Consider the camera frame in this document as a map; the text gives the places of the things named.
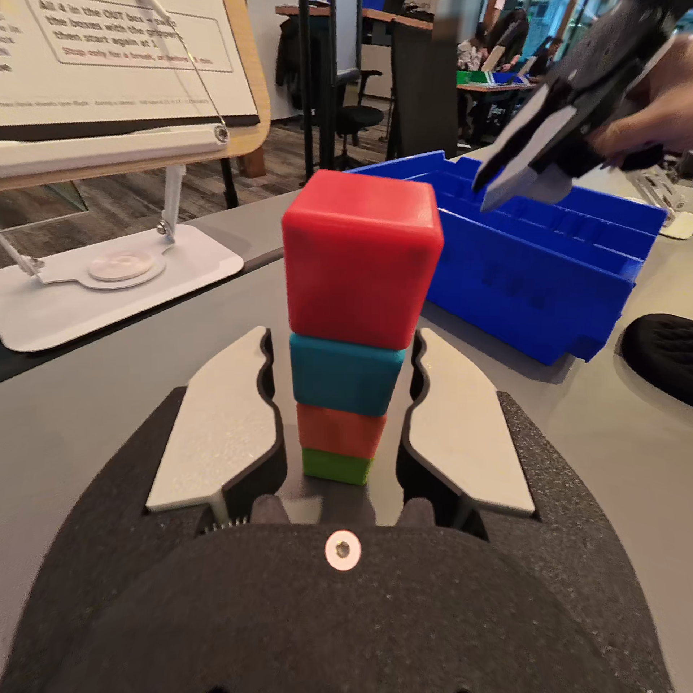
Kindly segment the wooden instruction sign board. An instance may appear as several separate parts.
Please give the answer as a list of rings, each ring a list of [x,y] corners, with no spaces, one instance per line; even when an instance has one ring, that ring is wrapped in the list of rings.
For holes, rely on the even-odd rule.
[[[1,190],[243,157],[270,129],[246,1],[2,1]]]

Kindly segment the white sign stand base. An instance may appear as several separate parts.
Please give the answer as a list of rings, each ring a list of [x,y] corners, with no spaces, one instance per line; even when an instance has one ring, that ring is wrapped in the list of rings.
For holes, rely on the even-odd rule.
[[[20,253],[1,269],[1,344],[47,351],[237,275],[244,260],[178,223],[185,165],[166,168],[164,208],[151,230],[44,258]]]

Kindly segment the green magnetic cube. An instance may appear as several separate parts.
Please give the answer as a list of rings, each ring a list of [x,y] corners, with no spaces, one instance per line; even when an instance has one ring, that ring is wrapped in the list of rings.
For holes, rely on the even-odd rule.
[[[302,448],[303,474],[309,478],[363,487],[374,458],[341,455],[324,450]]]

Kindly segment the orange magnetic cube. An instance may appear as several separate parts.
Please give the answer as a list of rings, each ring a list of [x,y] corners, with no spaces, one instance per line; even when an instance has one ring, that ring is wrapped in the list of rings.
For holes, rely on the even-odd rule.
[[[296,409],[302,448],[363,459],[376,456],[386,414],[371,417],[301,403]]]

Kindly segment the red magnetic cube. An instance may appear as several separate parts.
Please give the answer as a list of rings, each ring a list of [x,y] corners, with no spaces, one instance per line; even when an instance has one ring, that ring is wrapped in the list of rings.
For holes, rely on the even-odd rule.
[[[429,183],[319,170],[282,217],[289,325],[402,351],[444,235]]]

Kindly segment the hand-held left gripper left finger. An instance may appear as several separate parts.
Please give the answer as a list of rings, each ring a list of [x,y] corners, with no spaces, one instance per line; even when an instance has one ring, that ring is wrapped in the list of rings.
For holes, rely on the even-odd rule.
[[[190,379],[147,511],[207,506],[213,524],[246,524],[256,499],[282,487],[288,462],[273,363],[271,330],[255,327]]]

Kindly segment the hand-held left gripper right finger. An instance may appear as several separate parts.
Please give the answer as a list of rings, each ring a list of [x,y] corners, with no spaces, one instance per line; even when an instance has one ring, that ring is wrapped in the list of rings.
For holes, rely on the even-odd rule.
[[[404,503],[427,501],[438,527],[483,527],[483,512],[538,520],[491,380],[429,328],[416,332],[411,363],[396,456]]]

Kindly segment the black partition panel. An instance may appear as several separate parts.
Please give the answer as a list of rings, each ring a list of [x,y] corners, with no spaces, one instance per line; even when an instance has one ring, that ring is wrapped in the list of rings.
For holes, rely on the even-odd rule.
[[[394,107],[387,159],[443,151],[457,156],[457,37],[451,23],[391,23]]]

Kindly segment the teal magnetic cube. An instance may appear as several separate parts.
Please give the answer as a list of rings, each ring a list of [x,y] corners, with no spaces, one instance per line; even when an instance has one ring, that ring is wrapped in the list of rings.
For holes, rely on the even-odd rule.
[[[367,417],[387,413],[406,350],[290,334],[292,391],[297,403]]]

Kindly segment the black textured mat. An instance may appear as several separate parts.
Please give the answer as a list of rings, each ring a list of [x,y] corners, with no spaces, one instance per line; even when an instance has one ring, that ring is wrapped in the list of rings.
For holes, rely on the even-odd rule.
[[[620,352],[647,383],[692,405],[691,319],[670,314],[641,316],[624,330]]]

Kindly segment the person's right hand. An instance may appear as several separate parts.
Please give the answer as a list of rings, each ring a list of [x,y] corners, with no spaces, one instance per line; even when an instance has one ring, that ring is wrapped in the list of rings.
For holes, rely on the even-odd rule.
[[[661,144],[666,151],[692,149],[692,34],[678,34],[662,58],[631,90],[641,110],[604,125],[587,139],[608,161]]]

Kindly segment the blue plastic bin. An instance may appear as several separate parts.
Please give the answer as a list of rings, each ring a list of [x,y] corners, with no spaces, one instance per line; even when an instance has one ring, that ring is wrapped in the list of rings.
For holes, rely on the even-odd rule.
[[[426,299],[552,365],[608,341],[665,220],[658,207],[574,186],[548,205],[514,197],[481,212],[481,162],[443,152],[355,169],[433,187],[444,248]]]

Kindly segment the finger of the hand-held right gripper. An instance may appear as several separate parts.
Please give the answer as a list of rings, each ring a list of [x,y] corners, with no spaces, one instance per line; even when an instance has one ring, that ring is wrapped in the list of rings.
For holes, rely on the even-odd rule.
[[[473,180],[475,193],[484,190],[482,213],[496,210],[513,198],[510,193],[517,174],[532,168],[532,162],[576,115],[571,94],[567,82],[542,83],[486,149]]]
[[[531,167],[521,170],[515,177],[510,196],[551,205],[563,200],[572,187],[573,178],[553,162],[542,172]]]

